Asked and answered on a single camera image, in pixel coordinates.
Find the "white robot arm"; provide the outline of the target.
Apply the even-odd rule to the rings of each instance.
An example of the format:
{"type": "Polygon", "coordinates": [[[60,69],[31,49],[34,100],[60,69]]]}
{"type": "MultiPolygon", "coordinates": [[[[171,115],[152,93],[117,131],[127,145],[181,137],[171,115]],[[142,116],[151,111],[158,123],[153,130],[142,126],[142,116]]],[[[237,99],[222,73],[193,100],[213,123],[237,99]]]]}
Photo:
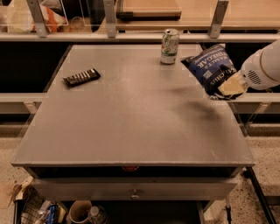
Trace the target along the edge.
{"type": "Polygon", "coordinates": [[[219,91],[224,95],[242,95],[248,88],[264,90],[280,84],[280,40],[250,55],[241,69],[223,82],[219,91]]]}

